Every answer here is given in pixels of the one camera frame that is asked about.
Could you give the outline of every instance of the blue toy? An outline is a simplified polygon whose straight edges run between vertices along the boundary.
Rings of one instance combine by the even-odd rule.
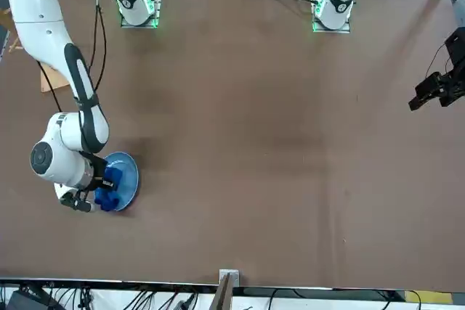
[[[139,185],[139,171],[134,159],[125,152],[114,152],[105,158],[104,180],[113,183],[113,189],[97,188],[95,204],[103,211],[122,211],[133,201]]]

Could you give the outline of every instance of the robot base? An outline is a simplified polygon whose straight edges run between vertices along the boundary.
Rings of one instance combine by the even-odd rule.
[[[322,11],[322,6],[325,0],[316,0],[318,4],[312,4],[312,31],[313,32],[332,32],[332,33],[350,33],[350,10],[348,11],[347,14],[347,19],[345,21],[345,24],[340,27],[339,29],[329,29],[324,24],[321,23],[321,21],[318,19],[318,15],[320,11]]]
[[[158,27],[158,22],[160,20],[161,0],[145,0],[145,4],[147,8],[149,9],[149,13],[152,14],[145,23],[141,25],[130,25],[121,15],[121,27],[122,28],[156,29]]]

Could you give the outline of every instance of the table surface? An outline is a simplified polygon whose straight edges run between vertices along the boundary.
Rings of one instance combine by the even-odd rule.
[[[243,285],[463,291],[465,100],[408,109],[456,27],[450,0],[357,0],[349,35],[313,33],[295,0],[162,0],[157,30],[119,28],[100,1],[102,154],[134,156],[139,194],[120,214],[57,202],[28,160],[52,96],[32,58],[7,54],[1,276],[215,283],[239,269]],[[93,0],[60,2],[90,57]],[[97,52],[94,80],[101,37]]]

